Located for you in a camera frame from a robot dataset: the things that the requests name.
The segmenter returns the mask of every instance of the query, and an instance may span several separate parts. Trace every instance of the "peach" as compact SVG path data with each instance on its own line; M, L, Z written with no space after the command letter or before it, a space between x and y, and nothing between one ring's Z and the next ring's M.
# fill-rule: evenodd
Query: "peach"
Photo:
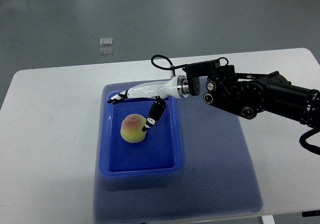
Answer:
M146 124L146 119L139 114L128 115L121 124L121 137L129 143L138 143L146 137L146 131L142 127Z

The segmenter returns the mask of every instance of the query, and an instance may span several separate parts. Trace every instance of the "robotic arm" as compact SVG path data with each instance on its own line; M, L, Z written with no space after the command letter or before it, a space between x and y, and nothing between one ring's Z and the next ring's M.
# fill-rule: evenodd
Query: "robotic arm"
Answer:
M170 68L156 65L160 57L170 63ZM242 118L253 119L262 111L299 121L312 129L301 136L300 144L320 155L320 147L309 145L306 139L320 132L320 93L318 90L293 86L278 71L270 74L241 74L222 57L217 60L186 64L175 67L165 56L155 55L151 63L160 69L171 70L171 80L138 85L113 96L108 103L117 104L126 98L155 98L143 131L154 126L165 109L164 98L186 98L200 94L199 77L207 76L204 101ZM175 69L182 68L186 76L175 76Z

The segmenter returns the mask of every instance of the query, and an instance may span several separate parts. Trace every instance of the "gray floor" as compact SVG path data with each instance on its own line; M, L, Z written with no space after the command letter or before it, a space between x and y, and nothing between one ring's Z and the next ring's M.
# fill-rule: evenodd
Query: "gray floor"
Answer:
M112 57L99 57L101 37L113 37ZM320 62L319 40L320 0L0 0L0 106L22 69L300 47Z

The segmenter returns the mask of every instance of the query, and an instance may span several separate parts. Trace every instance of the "black cable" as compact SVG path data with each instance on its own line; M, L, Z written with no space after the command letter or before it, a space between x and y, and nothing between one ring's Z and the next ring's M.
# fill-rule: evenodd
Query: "black cable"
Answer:
M319 132L320 132L320 128L311 129L305 134L303 134L299 139L299 142L303 148L317 155L320 155L320 147L308 144L307 139Z
M224 66L229 64L229 60L226 57L221 57L221 58L219 58L217 60L226 60L226 64Z
M169 62L169 64L170 64L170 67L166 68L166 67L162 67L162 66L156 65L155 62L154 62L155 58L162 58L162 59L167 60ZM217 60L226 60L225 66L228 65L228 63L229 63L229 60L227 58L225 58L225 57L218 58ZM156 68L161 69L161 70L176 70L176 69L180 69L180 68L183 68L183 67L187 66L187 64L174 66L173 63L171 62L171 60L168 57L164 56L164 55L154 55L154 56L152 56L151 63L152 63L153 66L155 66Z

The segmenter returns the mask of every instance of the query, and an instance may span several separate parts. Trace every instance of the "blue mat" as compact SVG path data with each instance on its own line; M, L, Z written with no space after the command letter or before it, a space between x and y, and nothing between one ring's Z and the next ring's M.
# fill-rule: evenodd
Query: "blue mat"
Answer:
M96 223L138 223L261 210L263 203L239 119L204 103L205 82L202 78L199 96L176 101L182 168L171 174L129 177L110 178L99 172L105 97L111 91L143 82L104 88L93 194Z

